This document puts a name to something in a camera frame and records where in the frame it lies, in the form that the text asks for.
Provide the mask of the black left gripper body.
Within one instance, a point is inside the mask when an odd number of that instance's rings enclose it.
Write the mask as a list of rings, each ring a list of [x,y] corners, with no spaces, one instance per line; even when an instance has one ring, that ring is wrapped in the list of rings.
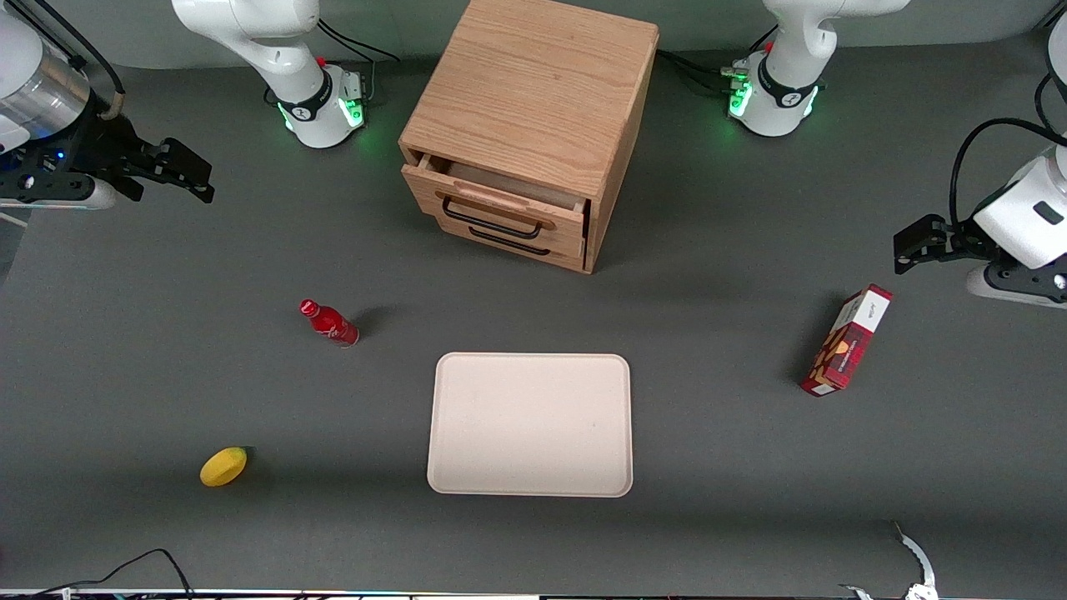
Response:
[[[942,224],[946,235],[942,263],[952,260],[994,260],[994,240],[973,219],[949,220]]]

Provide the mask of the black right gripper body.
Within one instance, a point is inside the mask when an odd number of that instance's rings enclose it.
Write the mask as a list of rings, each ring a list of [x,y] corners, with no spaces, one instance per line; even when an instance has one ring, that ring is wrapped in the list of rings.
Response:
[[[153,155],[153,147],[138,135],[129,119],[101,119],[89,112],[51,140],[61,178],[73,187],[66,195],[75,202],[138,202],[145,181],[171,185],[174,178]]]

